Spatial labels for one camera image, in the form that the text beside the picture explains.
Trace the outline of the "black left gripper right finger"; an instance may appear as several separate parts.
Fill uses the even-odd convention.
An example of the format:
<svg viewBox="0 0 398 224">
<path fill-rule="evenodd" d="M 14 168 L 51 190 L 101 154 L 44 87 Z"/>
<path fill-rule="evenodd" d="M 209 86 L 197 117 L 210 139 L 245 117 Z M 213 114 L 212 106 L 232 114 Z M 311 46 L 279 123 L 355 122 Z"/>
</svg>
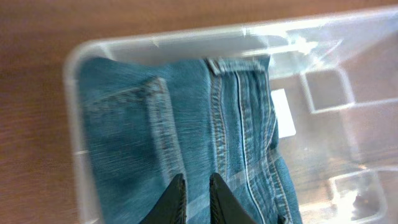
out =
<svg viewBox="0 0 398 224">
<path fill-rule="evenodd" d="M 211 224 L 255 224 L 219 173 L 210 176 Z"/>
</svg>

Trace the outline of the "white label in bin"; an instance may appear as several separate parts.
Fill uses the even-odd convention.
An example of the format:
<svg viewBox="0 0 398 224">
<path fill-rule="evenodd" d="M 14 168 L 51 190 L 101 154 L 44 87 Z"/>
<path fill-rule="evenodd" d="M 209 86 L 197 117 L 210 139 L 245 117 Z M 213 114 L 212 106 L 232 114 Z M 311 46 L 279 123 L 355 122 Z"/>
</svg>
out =
<svg viewBox="0 0 398 224">
<path fill-rule="evenodd" d="M 271 97 L 278 121 L 279 138 L 294 136 L 296 134 L 296 129 L 285 90 L 272 90 Z"/>
</svg>

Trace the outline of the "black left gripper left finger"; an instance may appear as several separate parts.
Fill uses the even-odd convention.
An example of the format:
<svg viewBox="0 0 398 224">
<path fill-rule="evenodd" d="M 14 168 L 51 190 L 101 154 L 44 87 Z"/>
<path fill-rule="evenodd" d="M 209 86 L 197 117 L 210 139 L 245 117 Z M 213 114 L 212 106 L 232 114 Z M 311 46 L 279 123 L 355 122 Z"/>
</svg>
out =
<svg viewBox="0 0 398 224">
<path fill-rule="evenodd" d="M 185 224 L 187 193 L 183 174 L 177 174 L 140 224 Z"/>
</svg>

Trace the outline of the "dark blue jeans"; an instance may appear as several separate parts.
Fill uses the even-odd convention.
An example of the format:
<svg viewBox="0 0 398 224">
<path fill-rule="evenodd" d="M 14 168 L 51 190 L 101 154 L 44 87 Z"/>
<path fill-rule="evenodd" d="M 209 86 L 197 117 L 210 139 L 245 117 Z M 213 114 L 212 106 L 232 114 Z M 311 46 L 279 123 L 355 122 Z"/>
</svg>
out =
<svg viewBox="0 0 398 224">
<path fill-rule="evenodd" d="M 81 118 L 103 220 L 139 223 L 182 174 L 187 223 L 209 223 L 217 173 L 256 223 L 301 223 L 278 149 L 269 60 L 86 61 Z"/>
</svg>

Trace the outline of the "clear plastic storage bin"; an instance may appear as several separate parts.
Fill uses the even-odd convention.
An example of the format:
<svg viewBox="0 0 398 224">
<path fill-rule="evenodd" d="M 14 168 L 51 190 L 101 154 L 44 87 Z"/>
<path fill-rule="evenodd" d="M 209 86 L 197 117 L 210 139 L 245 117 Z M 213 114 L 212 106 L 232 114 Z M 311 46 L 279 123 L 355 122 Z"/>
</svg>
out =
<svg viewBox="0 0 398 224">
<path fill-rule="evenodd" d="M 296 129 L 278 149 L 301 223 L 396 223 L 396 6 L 79 45 L 63 82 L 80 222 L 106 223 L 81 118 L 78 74 L 86 61 L 158 66 L 262 56 L 270 58 L 270 90 L 285 90 Z"/>
</svg>

